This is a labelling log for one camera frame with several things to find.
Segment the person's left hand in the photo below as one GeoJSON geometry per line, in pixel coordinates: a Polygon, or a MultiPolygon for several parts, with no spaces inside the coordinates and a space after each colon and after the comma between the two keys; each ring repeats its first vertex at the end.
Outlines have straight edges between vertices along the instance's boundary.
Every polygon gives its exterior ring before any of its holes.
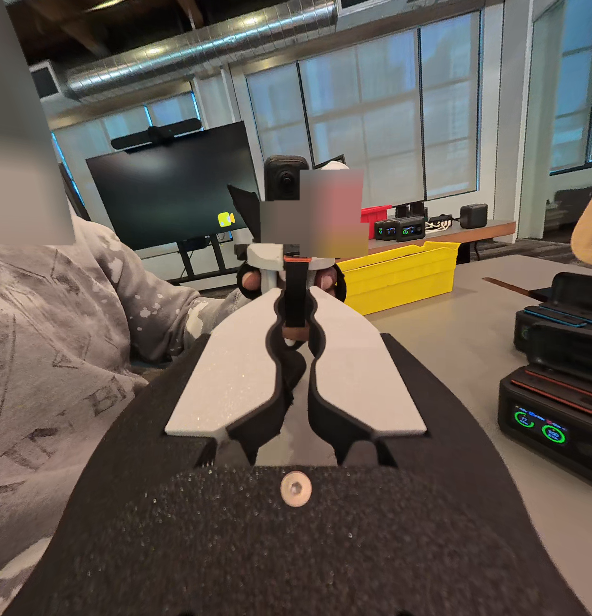
{"type": "MultiPolygon", "coordinates": [[[[334,268],[316,272],[315,285],[324,291],[333,293],[337,283],[337,273],[334,268]]],[[[257,293],[261,290],[261,272],[256,269],[247,270],[241,278],[240,286],[247,292],[257,293]]]]}

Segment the black battery orange rim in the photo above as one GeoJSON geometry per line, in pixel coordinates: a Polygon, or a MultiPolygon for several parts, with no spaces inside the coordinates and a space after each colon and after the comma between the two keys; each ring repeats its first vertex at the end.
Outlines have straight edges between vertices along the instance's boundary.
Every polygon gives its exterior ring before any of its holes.
{"type": "Polygon", "coordinates": [[[592,390],[577,387],[562,382],[538,380],[529,381],[519,378],[510,378],[510,382],[521,389],[538,392],[540,395],[555,400],[565,400],[574,405],[592,406],[592,390]]]}
{"type": "Polygon", "coordinates": [[[309,263],[309,260],[300,257],[284,257],[284,325],[286,328],[304,328],[305,326],[309,263]]]}
{"type": "Polygon", "coordinates": [[[592,380],[586,379],[575,374],[565,374],[548,368],[541,368],[535,365],[523,366],[526,373],[542,379],[565,383],[567,386],[576,387],[579,389],[592,389],[592,380]]]}

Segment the silver ventilation duct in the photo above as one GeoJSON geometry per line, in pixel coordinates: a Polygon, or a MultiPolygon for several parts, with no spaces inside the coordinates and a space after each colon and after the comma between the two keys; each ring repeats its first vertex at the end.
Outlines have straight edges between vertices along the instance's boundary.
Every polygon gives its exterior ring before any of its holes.
{"type": "Polygon", "coordinates": [[[314,41],[337,22],[337,1],[287,1],[70,68],[60,85],[71,100],[97,102],[314,41]]]}

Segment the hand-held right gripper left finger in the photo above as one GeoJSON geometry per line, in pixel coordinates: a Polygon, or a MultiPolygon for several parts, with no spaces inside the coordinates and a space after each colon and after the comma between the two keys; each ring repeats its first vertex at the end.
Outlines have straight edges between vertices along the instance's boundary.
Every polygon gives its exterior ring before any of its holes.
{"type": "Polygon", "coordinates": [[[165,433],[235,441],[254,463],[259,449],[279,434],[287,411],[279,303],[271,289],[224,319],[210,334],[165,433]]]}

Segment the black battery blue rim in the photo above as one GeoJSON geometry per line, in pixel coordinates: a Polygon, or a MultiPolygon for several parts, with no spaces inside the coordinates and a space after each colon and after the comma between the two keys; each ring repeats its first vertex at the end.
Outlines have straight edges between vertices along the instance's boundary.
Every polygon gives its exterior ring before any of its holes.
{"type": "Polygon", "coordinates": [[[589,324],[589,321],[577,317],[576,315],[566,314],[563,312],[552,311],[545,307],[529,306],[523,312],[541,320],[550,321],[559,325],[564,325],[572,328],[583,328],[589,324]]]}
{"type": "Polygon", "coordinates": [[[563,317],[567,317],[567,318],[571,317],[573,319],[578,319],[580,321],[584,321],[586,323],[592,324],[592,312],[587,311],[580,307],[546,302],[546,303],[540,304],[539,308],[544,309],[548,312],[552,312],[557,315],[563,315],[563,317]]]}

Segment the person's left forearm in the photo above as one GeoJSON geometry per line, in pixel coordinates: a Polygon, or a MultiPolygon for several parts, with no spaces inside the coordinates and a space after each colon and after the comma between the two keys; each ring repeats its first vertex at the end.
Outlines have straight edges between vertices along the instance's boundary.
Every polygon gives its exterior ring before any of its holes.
{"type": "Polygon", "coordinates": [[[109,248],[121,262],[114,265],[111,279],[129,324],[132,352],[149,364],[179,356],[250,302],[238,289],[225,299],[213,299],[171,285],[146,271],[141,259],[115,236],[109,248]]]}

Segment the black screen on stand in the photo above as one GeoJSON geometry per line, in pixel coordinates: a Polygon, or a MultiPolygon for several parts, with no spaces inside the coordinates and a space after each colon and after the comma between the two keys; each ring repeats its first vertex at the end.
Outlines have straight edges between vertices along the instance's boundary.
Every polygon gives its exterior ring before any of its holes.
{"type": "Polygon", "coordinates": [[[243,121],[201,129],[164,145],[116,150],[86,160],[116,235],[134,251],[176,244],[180,284],[235,274],[217,236],[247,228],[228,184],[259,188],[243,121]]]}

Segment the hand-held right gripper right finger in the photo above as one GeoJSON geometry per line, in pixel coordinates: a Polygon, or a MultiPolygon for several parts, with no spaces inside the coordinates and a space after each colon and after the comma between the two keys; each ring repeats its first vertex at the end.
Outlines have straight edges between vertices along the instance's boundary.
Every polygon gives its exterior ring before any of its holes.
{"type": "Polygon", "coordinates": [[[368,319],[318,287],[308,291],[308,421],[336,455],[358,441],[422,437],[426,424],[368,319]]]}

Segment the red cardboard box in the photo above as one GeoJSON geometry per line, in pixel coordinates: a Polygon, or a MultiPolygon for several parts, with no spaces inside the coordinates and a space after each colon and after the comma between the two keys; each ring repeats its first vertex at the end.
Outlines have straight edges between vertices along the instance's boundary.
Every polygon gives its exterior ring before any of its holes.
{"type": "Polygon", "coordinates": [[[362,208],[361,210],[361,223],[366,225],[369,232],[369,240],[373,240],[375,238],[375,224],[380,221],[387,220],[388,211],[390,211],[393,206],[373,206],[368,208],[362,208]]]}

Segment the wooden edged table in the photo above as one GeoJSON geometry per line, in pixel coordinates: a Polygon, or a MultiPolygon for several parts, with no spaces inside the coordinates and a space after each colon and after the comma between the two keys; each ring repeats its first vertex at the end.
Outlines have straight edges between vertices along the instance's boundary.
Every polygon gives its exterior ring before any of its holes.
{"type": "Polygon", "coordinates": [[[424,238],[411,238],[405,242],[369,240],[368,255],[402,248],[408,245],[423,246],[425,242],[442,242],[469,244],[497,237],[513,237],[516,230],[515,221],[488,220],[485,227],[465,229],[457,221],[453,221],[451,228],[440,232],[427,234],[424,238]]]}

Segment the black video bar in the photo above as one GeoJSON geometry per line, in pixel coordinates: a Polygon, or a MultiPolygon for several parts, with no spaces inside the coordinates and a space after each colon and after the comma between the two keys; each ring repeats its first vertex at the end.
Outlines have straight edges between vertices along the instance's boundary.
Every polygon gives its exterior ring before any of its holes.
{"type": "Polygon", "coordinates": [[[202,123],[198,118],[185,119],[164,126],[150,126],[144,131],[116,137],[110,142],[114,150],[127,150],[143,145],[164,145],[181,135],[201,130],[202,123]]]}

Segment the yellow plastic bin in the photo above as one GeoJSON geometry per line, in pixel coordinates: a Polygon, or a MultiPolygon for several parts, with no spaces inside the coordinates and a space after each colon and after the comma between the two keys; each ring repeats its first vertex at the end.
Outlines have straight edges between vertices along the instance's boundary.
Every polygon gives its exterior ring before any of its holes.
{"type": "Polygon", "coordinates": [[[367,316],[450,293],[459,246],[425,242],[339,262],[345,304],[367,316]]]}

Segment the instruction sheet on wooden stand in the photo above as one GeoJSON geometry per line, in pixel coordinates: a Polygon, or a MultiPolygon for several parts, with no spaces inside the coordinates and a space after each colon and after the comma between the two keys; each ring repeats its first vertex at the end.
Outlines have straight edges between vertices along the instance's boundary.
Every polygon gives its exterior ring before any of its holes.
{"type": "Polygon", "coordinates": [[[592,198],[574,227],[570,246],[575,258],[592,266],[592,198]]]}

